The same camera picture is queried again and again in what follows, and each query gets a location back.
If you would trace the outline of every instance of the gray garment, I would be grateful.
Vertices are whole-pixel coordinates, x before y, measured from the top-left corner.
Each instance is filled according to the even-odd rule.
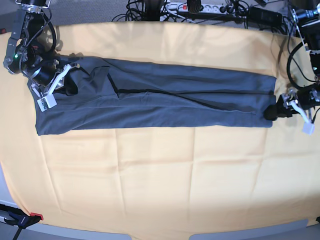
[[[99,57],[59,60],[83,68],[70,73],[78,94],[55,93],[57,106],[45,112],[35,103],[39,135],[83,129],[272,126],[263,117],[276,103],[272,76]]]

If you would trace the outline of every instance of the red clamp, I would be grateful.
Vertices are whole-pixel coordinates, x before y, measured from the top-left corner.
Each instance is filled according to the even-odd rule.
[[[30,213],[30,217],[35,217],[35,216],[40,217],[42,221],[44,220],[44,216],[42,216],[41,214],[34,213],[34,212],[31,212],[31,213]]]

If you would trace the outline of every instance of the yellow cloth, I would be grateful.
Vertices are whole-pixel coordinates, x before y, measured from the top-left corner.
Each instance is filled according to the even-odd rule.
[[[58,32],[63,55],[261,73],[277,77],[277,95],[288,83],[281,35],[159,22],[63,26]],[[9,37],[0,36],[0,56]],[[299,52],[312,78],[308,54]],[[319,121],[313,136],[302,133],[296,115],[270,129],[97,129],[39,137],[27,80],[1,67],[0,75],[4,176],[18,206],[43,214],[45,224],[187,240],[320,216]]]

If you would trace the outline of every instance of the black clamp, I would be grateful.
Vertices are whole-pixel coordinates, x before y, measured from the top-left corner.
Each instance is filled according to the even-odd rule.
[[[18,230],[16,231],[13,240],[17,240],[21,231],[26,229],[34,224],[43,220],[43,216],[40,214],[31,213],[31,216],[26,215],[25,213],[16,214],[11,211],[8,211],[8,214],[14,220],[4,219],[5,223],[11,226],[18,226]]]

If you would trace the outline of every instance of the robotic arm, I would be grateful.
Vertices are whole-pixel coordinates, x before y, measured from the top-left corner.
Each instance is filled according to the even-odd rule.
[[[300,35],[301,43],[290,53],[287,63],[287,75],[293,87],[287,93],[280,96],[275,105],[270,105],[264,112],[267,120],[275,121],[277,118],[290,118],[294,114],[301,114],[305,124],[303,131],[307,134],[314,132],[315,116],[312,117],[311,110],[320,106],[320,4],[315,9],[292,9],[294,26]],[[294,82],[290,67],[294,54],[302,47],[309,52],[311,66],[315,75],[314,84],[299,86]]]
[[[32,81],[31,89],[39,97],[39,107],[46,111],[57,105],[53,93],[68,96],[78,93],[77,86],[67,74],[79,66],[63,66],[55,59],[57,38],[51,23],[52,13],[49,9],[50,17],[47,17],[43,11],[49,8],[51,0],[16,0],[16,3],[20,8],[16,12],[3,66],[11,74],[22,73]],[[49,26],[53,39],[48,51],[37,40],[46,26]]]

